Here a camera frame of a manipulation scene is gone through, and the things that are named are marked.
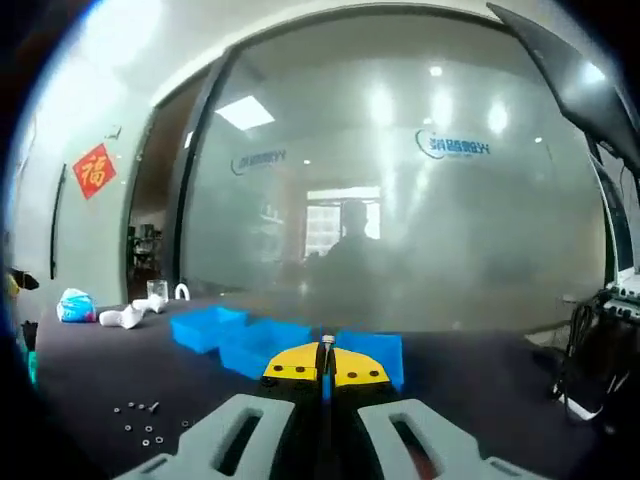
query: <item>white wall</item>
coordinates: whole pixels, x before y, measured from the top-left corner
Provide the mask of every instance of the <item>white wall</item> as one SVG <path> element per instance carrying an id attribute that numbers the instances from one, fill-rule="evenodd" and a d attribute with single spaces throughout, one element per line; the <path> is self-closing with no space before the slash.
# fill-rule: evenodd
<path id="1" fill-rule="evenodd" d="M 23 295 L 26 315 L 51 307 L 71 286 L 88 291 L 99 304 L 124 300 L 120 252 L 123 219 L 128 216 L 127 188 L 153 105 L 242 38 L 314 12 L 361 3 L 375 2 L 103 2 L 93 12 L 89 28 L 75 32 L 51 62 L 49 75 L 43 77 L 25 114 L 25 121 L 37 119 L 37 134 L 16 196 L 14 259 L 17 267 L 31 271 L 42 285 Z M 483 0 L 426 3 L 491 16 Z M 602 52 L 550 2 L 498 3 L 556 31 L 604 71 L 613 72 Z M 105 139 L 120 127 L 117 139 Z M 60 205 L 58 278 L 48 281 L 49 226 L 59 169 L 103 141 L 118 175 L 89 201 L 82 197 L 71 172 L 68 175 Z"/>

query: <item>table surface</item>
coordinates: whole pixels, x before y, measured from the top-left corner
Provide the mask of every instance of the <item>table surface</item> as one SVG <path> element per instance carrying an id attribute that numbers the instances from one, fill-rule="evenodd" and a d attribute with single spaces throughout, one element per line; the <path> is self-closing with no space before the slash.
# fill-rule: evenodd
<path id="1" fill-rule="evenodd" d="M 41 322 L 40 391 L 109 475 L 160 452 L 175 453 L 182 421 L 203 418 L 236 393 L 255 392 L 256 382 L 223 368 L 217 352 L 198 355 L 172 341 L 171 315 L 202 305 L 172 301 L 165 313 L 146 315 L 132 330 L 62 324 L 53 314 Z M 483 457 L 568 479 L 593 447 L 593 429 L 570 425 L 562 405 L 545 396 L 551 379 L 532 359 L 538 347 L 523 337 L 507 332 L 402 336 L 403 395 L 475 436 Z M 127 406 L 156 401 L 155 415 Z M 133 430 L 125 431 L 125 425 Z M 144 431 L 147 425 L 151 434 Z M 164 443 L 142 446 L 143 439 L 156 436 Z"/>

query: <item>glass cup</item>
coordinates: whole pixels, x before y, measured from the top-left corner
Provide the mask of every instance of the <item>glass cup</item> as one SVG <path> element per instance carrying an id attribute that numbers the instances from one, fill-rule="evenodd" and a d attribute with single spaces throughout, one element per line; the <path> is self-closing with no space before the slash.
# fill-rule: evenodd
<path id="1" fill-rule="evenodd" d="M 169 301 L 169 286 L 166 280 L 148 280 L 147 281 L 147 298 L 151 295 L 158 295 L 165 302 Z"/>

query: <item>ceiling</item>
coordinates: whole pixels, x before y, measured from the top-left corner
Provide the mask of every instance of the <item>ceiling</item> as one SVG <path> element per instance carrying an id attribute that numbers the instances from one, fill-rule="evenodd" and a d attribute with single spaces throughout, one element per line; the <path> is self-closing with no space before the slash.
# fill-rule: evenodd
<path id="1" fill-rule="evenodd" d="M 314 12 L 381 3 L 368 0 L 108 0 L 94 8 L 76 33 L 85 56 L 120 77 L 130 88 L 159 103 L 186 78 L 217 58 L 229 45 L 255 32 Z M 396 2 L 435 5 L 495 18 L 484 0 Z M 552 0 L 496 0 L 554 32 L 612 71 L 597 46 Z"/>

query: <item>cable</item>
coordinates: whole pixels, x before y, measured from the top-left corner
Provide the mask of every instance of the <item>cable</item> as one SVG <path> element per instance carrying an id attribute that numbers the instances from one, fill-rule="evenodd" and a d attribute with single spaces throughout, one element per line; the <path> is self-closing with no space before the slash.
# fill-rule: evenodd
<path id="1" fill-rule="evenodd" d="M 587 333 L 589 332 L 593 324 L 595 308 L 600 301 L 600 295 L 602 293 L 603 291 L 601 290 L 593 298 L 585 302 L 578 303 L 578 305 L 574 309 L 571 315 L 569 341 L 567 342 L 567 347 L 565 349 L 565 358 L 562 362 L 560 373 L 555 383 L 557 390 L 556 394 L 558 395 L 557 398 L 560 398 L 560 396 L 564 396 L 563 403 L 565 417 L 567 421 L 572 425 L 580 425 L 582 422 L 573 421 L 569 413 L 569 383 L 572 380 L 569 374 L 575 373 L 573 371 L 575 370 L 575 367 L 574 365 L 572 365 L 574 356 L 578 348 L 583 344 Z"/>
<path id="2" fill-rule="evenodd" d="M 622 164 L 622 168 L 620 169 L 620 176 L 618 178 L 618 183 L 620 184 L 620 193 L 622 194 L 622 206 L 624 207 L 624 185 L 622 185 L 622 174 L 624 173 L 625 165 Z"/>

